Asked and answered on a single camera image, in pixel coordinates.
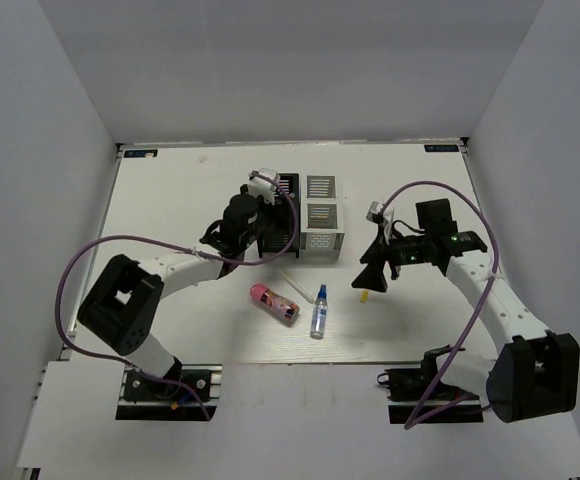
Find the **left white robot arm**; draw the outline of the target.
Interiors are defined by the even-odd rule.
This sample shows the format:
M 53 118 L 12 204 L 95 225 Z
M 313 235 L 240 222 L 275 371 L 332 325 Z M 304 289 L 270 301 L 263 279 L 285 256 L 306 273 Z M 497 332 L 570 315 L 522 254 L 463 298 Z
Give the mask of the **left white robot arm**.
M 124 360 L 148 374 L 147 387 L 169 399 L 181 387 L 181 362 L 150 333 L 160 301 L 229 275 L 273 220 L 275 200 L 233 196 L 200 242 L 217 258 L 175 252 L 146 261 L 124 254 L 108 261 L 79 307 L 77 320 Z

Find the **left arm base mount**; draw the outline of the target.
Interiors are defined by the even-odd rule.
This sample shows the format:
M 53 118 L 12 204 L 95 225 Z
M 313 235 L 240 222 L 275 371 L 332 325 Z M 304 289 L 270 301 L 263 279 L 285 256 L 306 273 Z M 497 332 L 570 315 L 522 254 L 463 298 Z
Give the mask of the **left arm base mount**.
M 179 382 L 203 402 L 207 415 L 190 391 L 143 378 L 126 368 L 122 376 L 115 419 L 119 421 L 205 422 L 215 414 L 222 383 L 221 365 L 187 365 Z

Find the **pale yellow cap marker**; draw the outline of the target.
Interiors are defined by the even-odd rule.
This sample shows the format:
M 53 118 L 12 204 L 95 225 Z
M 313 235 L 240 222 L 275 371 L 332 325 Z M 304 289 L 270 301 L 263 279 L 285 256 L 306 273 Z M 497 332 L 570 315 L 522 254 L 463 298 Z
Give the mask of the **pale yellow cap marker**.
M 284 281 L 291 286 L 303 299 L 308 303 L 313 304 L 315 299 L 311 296 L 299 283 L 297 283 L 288 273 L 282 271 L 281 276 Z

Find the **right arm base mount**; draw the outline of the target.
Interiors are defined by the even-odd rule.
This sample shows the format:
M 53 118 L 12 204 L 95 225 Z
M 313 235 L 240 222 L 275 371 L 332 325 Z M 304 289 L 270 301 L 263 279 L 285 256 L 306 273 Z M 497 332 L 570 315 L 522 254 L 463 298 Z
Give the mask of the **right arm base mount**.
M 413 365 L 401 365 L 397 368 L 386 369 L 377 376 L 376 381 L 379 387 L 387 391 L 390 423 L 404 425 L 427 388 L 420 368 Z M 464 395 L 466 392 L 457 387 L 439 383 L 419 416 Z M 470 424 L 483 421 L 483 406 L 477 396 L 470 394 L 464 401 L 452 408 L 424 419 L 422 424 Z

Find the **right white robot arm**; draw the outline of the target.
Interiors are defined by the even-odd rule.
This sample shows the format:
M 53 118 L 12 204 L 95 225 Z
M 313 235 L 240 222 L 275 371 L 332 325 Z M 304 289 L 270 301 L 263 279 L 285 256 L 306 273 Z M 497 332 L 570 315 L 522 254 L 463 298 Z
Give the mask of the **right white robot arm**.
M 474 231 L 460 231 L 446 199 L 416 206 L 419 228 L 403 235 L 391 210 L 379 202 L 368 209 L 377 235 L 360 262 L 356 289 L 384 293 L 387 276 L 397 279 L 404 266 L 430 264 L 473 307 L 492 339 L 497 357 L 487 359 L 446 345 L 425 352 L 417 368 L 394 368 L 377 381 L 390 400 L 422 400 L 409 420 L 429 421 L 435 408 L 469 409 L 460 398 L 483 399 L 496 417 L 511 423 L 557 413 L 576 406 L 580 347 L 569 333 L 557 334 L 520 300 L 507 280 L 495 274 L 494 256 Z

